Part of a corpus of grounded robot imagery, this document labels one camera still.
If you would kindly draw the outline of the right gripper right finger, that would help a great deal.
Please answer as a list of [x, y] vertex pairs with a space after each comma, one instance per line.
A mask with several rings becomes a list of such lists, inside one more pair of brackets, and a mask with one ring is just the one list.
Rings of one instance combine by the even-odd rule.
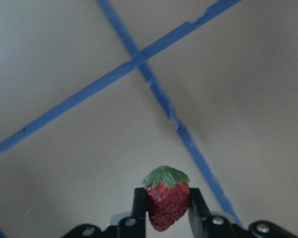
[[198, 188], [190, 188], [190, 199], [188, 218], [193, 237], [236, 237], [230, 217], [222, 212], [211, 212]]

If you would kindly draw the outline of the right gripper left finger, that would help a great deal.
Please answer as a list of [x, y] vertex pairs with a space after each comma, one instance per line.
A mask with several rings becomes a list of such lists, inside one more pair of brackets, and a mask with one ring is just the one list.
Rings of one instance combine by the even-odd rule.
[[118, 223], [119, 238], [146, 237], [147, 194], [144, 188], [135, 188], [131, 214]]

